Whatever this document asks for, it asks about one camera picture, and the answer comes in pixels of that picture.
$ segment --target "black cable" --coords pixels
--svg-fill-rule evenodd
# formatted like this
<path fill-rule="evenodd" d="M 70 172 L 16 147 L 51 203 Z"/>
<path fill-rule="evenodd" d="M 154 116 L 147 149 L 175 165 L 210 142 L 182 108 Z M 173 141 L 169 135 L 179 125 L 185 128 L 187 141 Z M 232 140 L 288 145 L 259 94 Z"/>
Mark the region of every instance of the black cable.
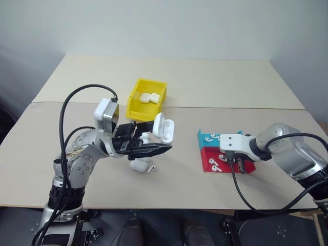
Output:
<path fill-rule="evenodd" d="M 118 100 L 118 97 L 117 97 L 117 94 L 114 90 L 112 90 L 111 88 L 107 87 L 107 86 L 103 86 L 103 85 L 98 85 L 98 84 L 90 84 L 90 85 L 85 85 L 85 86 L 81 86 L 77 89 L 75 89 L 74 91 L 72 91 L 68 97 L 65 99 L 62 107 L 61 107 L 61 111 L 60 111 L 60 115 L 59 115 L 59 141 L 60 141 L 60 150 L 61 150 L 61 155 L 60 155 L 60 160 L 61 160 L 61 171 L 63 173 L 63 188 L 61 190 L 61 193 L 60 193 L 60 197 L 59 197 L 59 200 L 58 200 L 58 203 L 49 219 L 49 223 L 43 228 L 42 230 L 42 234 L 40 235 L 39 239 L 37 240 L 37 244 L 34 244 L 32 243 L 32 246 L 39 246 L 50 226 L 50 224 L 53 222 L 55 216 L 56 216 L 56 213 L 57 211 L 59 210 L 60 206 L 61 206 L 61 203 L 62 203 L 62 200 L 63 200 L 63 197 L 65 195 L 65 192 L 64 190 L 66 189 L 66 187 L 68 188 L 71 188 L 70 186 L 70 182 L 68 180 L 68 174 L 67 174 L 67 158 L 66 158 L 66 146 L 65 146 L 65 142 L 64 142 L 64 114 L 65 114 L 65 110 L 66 110 L 66 106 L 69 102 L 69 100 L 79 91 L 83 90 L 83 89 L 86 89 L 86 88 L 90 88 L 90 87 L 98 87 L 98 88 L 103 88 L 103 89 L 106 89 L 110 92 L 113 93 L 114 97 L 112 98 L 112 100 L 114 102 L 117 102 Z"/>
<path fill-rule="evenodd" d="M 310 134 L 310 133 L 291 133 L 291 134 L 286 134 L 286 135 L 282 135 L 279 137 L 275 137 L 272 138 L 271 140 L 269 140 L 266 145 L 264 146 L 264 148 L 270 152 L 269 150 L 269 146 L 270 144 L 272 144 L 273 142 L 283 139 L 283 138 L 288 138 L 288 137 L 311 137 L 311 138 L 315 138 L 316 140 L 320 141 L 322 143 L 322 145 L 324 146 L 324 148 L 326 149 L 327 153 L 328 153 L 328 143 L 326 143 L 321 137 L 314 135 L 314 134 Z M 236 180 L 236 175 L 235 175 L 235 171 L 233 169 L 233 151 L 226 151 L 226 157 L 229 160 L 229 165 L 230 165 L 230 169 L 231 169 L 231 174 L 232 174 L 232 178 L 234 180 L 234 184 L 236 187 L 236 190 L 240 196 L 240 198 L 243 200 L 243 202 L 254 212 L 256 213 L 260 213 L 260 214 L 264 214 L 264 215 L 277 215 L 277 214 L 282 214 L 285 213 L 286 211 L 288 211 L 288 209 L 290 209 L 292 206 L 294 206 L 300 199 L 302 199 L 308 192 L 310 192 L 312 189 L 316 188 L 317 186 L 323 184 L 323 183 L 327 183 L 327 178 L 325 178 L 322 181 L 316 182 L 313 185 L 307 187 L 306 189 L 304 189 L 294 200 L 292 200 L 289 204 L 287 204 L 285 207 L 275 210 L 275 211 L 271 211 L 271 212 L 265 212 L 265 211 L 261 211 L 258 210 L 256 208 L 254 208 L 243 196 L 243 194 L 240 191 L 240 188 L 238 186 L 237 180 Z"/>
<path fill-rule="evenodd" d="M 35 233 L 35 235 L 34 235 L 34 237 L 33 237 L 33 240 L 32 240 L 32 245 L 36 245 L 36 241 L 37 241 L 37 239 L 38 239 L 38 237 L 39 237 L 39 235 L 40 235 L 40 233 L 45 229 L 45 227 L 48 225 L 48 224 L 50 224 L 50 223 L 52 223 L 58 216 L 59 216 L 59 214 L 61 214 L 62 212 L 63 212 L 63 210 L 66 208 L 66 205 L 64 205 L 63 207 L 62 207 L 62 209 L 61 210 L 59 210 L 58 212 L 57 212 L 57 214 L 56 214 L 56 216 L 55 216 L 55 218 L 52 220 L 52 221 L 47 221 L 36 233 Z"/>
<path fill-rule="evenodd" d="M 253 210 L 254 212 L 256 213 L 260 213 L 260 214 L 264 214 L 264 215 L 277 215 L 277 214 L 282 214 L 284 212 L 286 212 L 288 209 L 290 209 L 292 206 L 294 206 L 300 199 L 302 199 L 308 192 L 310 192 L 312 189 L 316 188 L 317 186 L 323 184 L 323 183 L 327 183 L 327 179 L 324 179 L 322 181 L 319 181 L 309 187 L 307 187 L 305 190 L 303 190 L 301 192 L 301 194 L 299 194 L 294 200 L 292 200 L 289 204 L 287 204 L 285 207 L 281 208 L 281 209 L 278 209 L 278 210 L 275 210 L 275 211 L 271 211 L 271 212 L 264 212 L 264 211 L 261 211 L 261 210 L 258 210 L 256 208 L 254 208 L 246 199 L 245 197 L 243 196 L 243 194 L 241 193 L 240 191 L 240 188 L 238 186 L 238 183 L 237 183 L 237 180 L 236 180 L 236 175 L 235 175 L 235 171 L 233 169 L 233 166 L 232 166 L 232 163 L 230 162 L 229 163 L 230 165 L 230 169 L 231 169 L 231 173 L 232 173 L 232 178 L 234 180 L 234 184 L 235 184 L 235 187 L 236 187 L 236 190 L 240 196 L 240 198 L 245 202 L 245 204 L 251 209 Z"/>
<path fill-rule="evenodd" d="M 71 139 L 71 137 L 74 135 L 74 133 L 77 132 L 77 131 L 79 131 L 79 130 L 82 130 L 82 129 L 92 129 L 92 130 L 94 130 L 95 128 L 94 128 L 94 127 L 78 127 L 78 128 L 76 128 L 76 129 L 74 129 L 74 130 L 70 133 L 70 135 L 67 136 L 67 138 L 66 138 L 66 140 L 65 140 L 65 143 L 64 143 L 64 145 L 65 145 L 65 149 L 66 149 L 66 147 L 67 147 L 68 141 Z"/>

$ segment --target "yellow bin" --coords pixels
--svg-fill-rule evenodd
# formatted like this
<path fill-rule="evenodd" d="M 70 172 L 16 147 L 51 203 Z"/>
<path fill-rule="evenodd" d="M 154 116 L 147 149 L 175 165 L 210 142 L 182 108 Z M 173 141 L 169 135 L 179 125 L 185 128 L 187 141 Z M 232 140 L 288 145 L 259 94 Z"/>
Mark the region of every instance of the yellow bin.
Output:
<path fill-rule="evenodd" d="M 126 117 L 139 121 L 151 121 L 162 110 L 162 102 L 166 98 L 167 83 L 158 82 L 150 79 L 140 78 L 135 85 L 129 99 L 127 106 Z M 142 93 L 156 93 L 159 95 L 157 104 L 149 102 L 144 104 L 139 101 Z"/>

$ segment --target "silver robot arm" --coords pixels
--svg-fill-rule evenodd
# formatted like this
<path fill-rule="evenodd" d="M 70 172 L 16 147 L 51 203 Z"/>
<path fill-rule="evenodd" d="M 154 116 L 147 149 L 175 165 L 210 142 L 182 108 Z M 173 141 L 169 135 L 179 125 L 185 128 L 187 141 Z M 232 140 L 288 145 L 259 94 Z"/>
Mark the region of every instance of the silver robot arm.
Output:
<path fill-rule="evenodd" d="M 85 186 L 93 172 L 97 161 L 101 158 L 121 158 L 128 155 L 128 159 L 150 157 L 164 153 L 172 146 L 168 144 L 143 144 L 139 139 L 142 132 L 152 132 L 154 122 L 137 124 L 132 121 L 116 127 L 118 122 L 118 104 L 104 98 L 95 113 L 95 130 L 81 133 L 66 148 L 67 172 L 70 187 L 64 189 L 65 209 L 48 228 L 41 245 L 85 245 L 81 242 L 83 222 L 80 214 L 83 209 Z M 40 228 L 49 221 L 63 191 L 63 172 L 60 160 L 54 161 L 55 175 L 49 201 L 45 205 Z"/>
<path fill-rule="evenodd" d="M 220 149 L 234 151 L 238 157 L 252 161 L 273 159 L 291 178 L 307 188 L 328 177 L 328 162 L 304 142 L 302 136 L 280 139 L 267 143 L 278 136 L 299 133 L 283 123 L 275 123 L 257 136 L 221 134 Z M 309 192 L 323 211 L 328 211 L 328 185 L 322 184 Z"/>

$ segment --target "white wall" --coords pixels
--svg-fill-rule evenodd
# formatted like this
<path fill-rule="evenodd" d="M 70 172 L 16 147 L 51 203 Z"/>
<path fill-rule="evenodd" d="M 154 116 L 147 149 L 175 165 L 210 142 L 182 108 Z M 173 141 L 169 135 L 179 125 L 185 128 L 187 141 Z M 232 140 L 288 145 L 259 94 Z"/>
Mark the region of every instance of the white wall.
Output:
<path fill-rule="evenodd" d="M 13 115 L 64 54 L 269 59 L 327 120 L 327 0 L 0 1 L 0 103 Z"/>

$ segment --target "white table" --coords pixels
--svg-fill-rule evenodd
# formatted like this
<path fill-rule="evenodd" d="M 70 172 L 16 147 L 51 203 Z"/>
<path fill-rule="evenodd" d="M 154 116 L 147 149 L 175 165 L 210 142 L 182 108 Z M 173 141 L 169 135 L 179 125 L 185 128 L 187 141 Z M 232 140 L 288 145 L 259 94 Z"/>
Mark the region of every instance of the white table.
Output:
<path fill-rule="evenodd" d="M 157 59 L 67 55 L 33 102 L 64 101 L 77 87 L 102 84 L 126 105 L 139 78 L 168 83 L 166 107 L 304 109 L 269 61 Z M 81 91 L 75 103 L 99 103 L 108 92 Z"/>
<path fill-rule="evenodd" d="M 59 111 L 72 90 L 89 83 L 115 89 L 121 124 L 127 122 L 124 105 L 140 77 L 168 82 L 163 111 L 176 123 L 173 148 L 152 158 L 157 169 L 150 174 L 132 170 L 126 158 L 100 160 L 86 187 L 86 208 L 248 209 L 231 174 L 202 171 L 199 129 L 257 134 L 283 122 L 326 138 L 268 61 L 66 56 L 0 146 L 0 205 L 43 207 L 48 200 L 52 161 L 59 152 Z M 94 125 L 93 111 L 102 97 L 108 93 L 88 89 L 72 98 L 66 135 Z M 307 141 L 324 155 L 319 143 Z M 237 175 L 256 208 L 280 208 L 302 191 L 273 161 L 256 168 Z M 315 204 L 307 195 L 294 207 Z"/>
<path fill-rule="evenodd" d="M 52 161 L 59 152 L 60 102 L 32 103 L 0 147 L 0 204 L 43 207 L 53 177 Z M 65 116 L 66 135 L 76 127 L 92 125 L 97 104 L 71 103 Z M 120 121 L 125 123 L 125 107 Z M 303 132 L 324 137 L 324 132 L 304 110 L 175 108 L 163 109 L 175 120 L 173 148 L 152 158 L 156 171 L 138 173 L 127 158 L 100 160 L 86 187 L 87 208 L 247 209 L 229 173 L 202 171 L 197 131 L 256 134 L 273 122 L 284 122 Z M 324 155 L 320 143 L 313 147 Z M 256 163 L 250 175 L 237 175 L 245 197 L 259 209 L 286 205 L 302 187 L 273 161 Z M 309 196 L 295 208 L 314 208 Z"/>

